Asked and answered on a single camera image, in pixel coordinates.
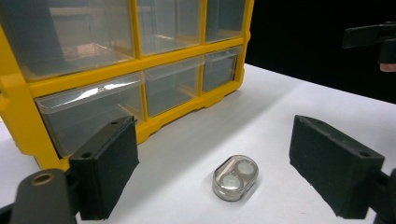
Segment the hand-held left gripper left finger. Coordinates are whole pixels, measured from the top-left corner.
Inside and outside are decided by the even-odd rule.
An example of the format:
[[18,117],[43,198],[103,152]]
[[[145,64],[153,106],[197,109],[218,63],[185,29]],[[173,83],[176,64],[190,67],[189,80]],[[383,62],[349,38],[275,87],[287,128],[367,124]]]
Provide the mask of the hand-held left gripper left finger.
[[81,219],[108,219],[138,163],[134,117],[110,121],[76,151],[69,164]]

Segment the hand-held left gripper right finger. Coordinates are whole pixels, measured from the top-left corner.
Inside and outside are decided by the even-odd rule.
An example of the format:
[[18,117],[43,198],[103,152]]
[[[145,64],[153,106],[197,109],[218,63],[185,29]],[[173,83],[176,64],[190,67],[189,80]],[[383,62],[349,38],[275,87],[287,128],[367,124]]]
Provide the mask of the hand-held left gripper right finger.
[[294,117],[290,164],[342,218],[366,217],[366,183],[385,157],[324,121]]

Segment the clear plastic storage drawer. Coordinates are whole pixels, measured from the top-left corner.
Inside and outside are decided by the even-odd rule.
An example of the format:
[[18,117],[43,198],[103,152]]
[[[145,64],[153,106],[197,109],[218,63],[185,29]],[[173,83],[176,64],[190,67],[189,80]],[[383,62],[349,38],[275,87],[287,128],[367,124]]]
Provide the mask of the clear plastic storage drawer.
[[141,121],[143,83],[139,73],[132,73],[37,98],[36,106],[58,155],[73,154],[115,119],[133,116]]

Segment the small clear plastic case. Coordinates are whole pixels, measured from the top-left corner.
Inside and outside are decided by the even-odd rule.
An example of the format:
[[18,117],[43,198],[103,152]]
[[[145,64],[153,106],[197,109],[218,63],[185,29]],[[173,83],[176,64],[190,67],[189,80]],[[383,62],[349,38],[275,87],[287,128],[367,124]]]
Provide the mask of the small clear plastic case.
[[213,172],[212,190],[222,200],[237,202],[254,186],[258,178],[257,163],[244,155],[233,155]]

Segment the black curtain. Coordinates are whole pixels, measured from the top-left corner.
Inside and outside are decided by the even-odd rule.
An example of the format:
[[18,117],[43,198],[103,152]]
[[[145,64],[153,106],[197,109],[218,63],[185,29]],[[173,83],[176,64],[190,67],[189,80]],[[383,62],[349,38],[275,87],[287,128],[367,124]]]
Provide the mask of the black curtain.
[[246,62],[396,104],[380,45],[344,49],[345,29],[396,21],[396,0],[255,0]]

